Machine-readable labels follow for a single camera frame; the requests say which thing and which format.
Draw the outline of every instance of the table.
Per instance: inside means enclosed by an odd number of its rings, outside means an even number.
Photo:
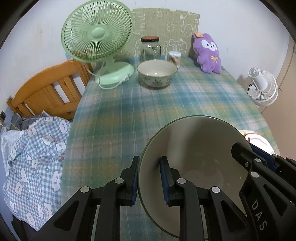
[[[136,69],[139,59],[129,61]],[[239,83],[225,70],[206,74],[190,58],[183,58],[173,83],[152,89],[132,80],[102,90],[91,80],[78,105],[64,159],[62,204],[80,187],[97,188],[120,176],[134,155],[141,156],[150,138],[180,117],[209,115],[238,130],[263,135],[279,150],[263,116]],[[121,207],[121,241],[178,240],[148,218],[139,197],[134,207]]]

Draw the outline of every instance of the green fan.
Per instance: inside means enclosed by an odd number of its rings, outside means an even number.
[[[118,1],[89,1],[75,9],[62,29],[62,45],[73,59],[91,63],[106,61],[96,75],[101,85],[122,83],[135,71],[126,62],[114,62],[132,36],[131,11]]]

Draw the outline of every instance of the stuffed animal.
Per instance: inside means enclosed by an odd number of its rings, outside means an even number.
[[[218,47],[210,35],[202,35],[203,37],[197,37],[193,34],[193,49],[198,54],[197,62],[201,65],[203,72],[220,74],[222,69]]]

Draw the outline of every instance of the bowl rim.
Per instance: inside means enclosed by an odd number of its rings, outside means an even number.
[[[165,233],[167,233],[167,234],[169,234],[169,235],[171,235],[171,236],[173,236],[173,237],[175,237],[175,238],[179,238],[179,236],[176,236],[176,235],[174,235],[174,234],[171,234],[170,232],[168,232],[168,231],[166,231],[163,227],[161,227],[151,216],[150,216],[150,214],[148,213],[148,211],[147,211],[147,209],[146,209],[146,207],[145,207],[145,205],[144,205],[144,203],[143,203],[143,199],[142,199],[142,195],[141,195],[141,190],[140,190],[140,167],[141,167],[141,164],[142,164],[142,161],[143,161],[143,156],[144,156],[144,152],[146,151],[146,149],[148,148],[148,145],[151,143],[151,141],[154,139],[154,137],[155,136],[157,136],[164,128],[166,128],[168,125],[170,125],[171,123],[173,123],[173,122],[176,122],[176,121],[178,121],[178,120],[181,120],[181,119],[184,119],[184,118],[188,118],[188,117],[208,117],[208,118],[212,118],[212,119],[216,119],[216,120],[219,120],[219,121],[222,121],[222,122],[224,122],[224,123],[226,123],[227,125],[230,125],[233,129],[235,129],[238,133],[240,133],[241,135],[242,135],[242,133],[238,130],[238,129],[236,129],[232,124],[229,124],[228,122],[226,122],[226,121],[224,121],[224,120],[221,120],[221,119],[219,119],[219,118],[216,118],[216,117],[213,117],[213,116],[209,116],[209,115],[189,115],[189,116],[184,116],[184,117],[180,117],[180,118],[178,118],[178,119],[176,119],[176,120],[173,120],[173,121],[171,121],[170,123],[168,123],[168,124],[166,124],[165,126],[163,126],[162,128],[160,128],[154,135],[153,135],[153,137],[151,137],[151,139],[149,140],[149,142],[147,143],[147,145],[145,146],[145,148],[144,148],[144,150],[143,150],[143,152],[142,152],[142,155],[141,155],[141,157],[140,157],[140,161],[139,161],[139,165],[138,165],[138,173],[137,173],[137,187],[138,187],[138,194],[139,194],[139,198],[140,198],[140,202],[141,202],[141,205],[142,205],[142,207],[143,207],[143,209],[145,210],[145,213],[148,215],[148,217],[150,218],[150,220],[158,227],[158,228],[160,228],[162,231],[164,231]]]
[[[150,62],[150,61],[161,61],[161,62],[165,61],[165,62],[168,62],[168,63],[174,65],[174,66],[176,67],[176,70],[175,70],[175,72],[172,73],[172,74],[167,74],[167,75],[162,75],[162,76],[147,75],[147,74],[143,74],[141,71],[139,71],[139,66],[140,66],[141,64],[143,64],[143,63],[145,63],[145,62]],[[167,61],[167,60],[163,60],[163,59],[150,59],[150,60],[147,60],[147,61],[144,61],[144,62],[140,63],[140,64],[138,65],[138,67],[137,67],[137,71],[138,71],[140,74],[144,75],[144,76],[153,77],[153,78],[162,78],[162,77],[169,77],[169,76],[172,76],[172,75],[176,74],[176,73],[178,72],[178,66],[176,66],[175,64],[173,64],[173,63],[171,63],[171,62],[169,62],[169,61]]]

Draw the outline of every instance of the bowl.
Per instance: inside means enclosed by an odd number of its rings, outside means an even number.
[[[141,80],[154,88],[168,86],[177,71],[178,67],[176,65],[160,59],[148,60],[138,66]]]
[[[163,197],[159,160],[196,186],[218,186],[244,212],[239,191],[245,170],[231,155],[232,145],[251,147],[232,125],[209,116],[189,116],[161,128],[148,142],[139,163],[138,191],[143,208],[163,231],[179,237],[180,207],[168,207]]]

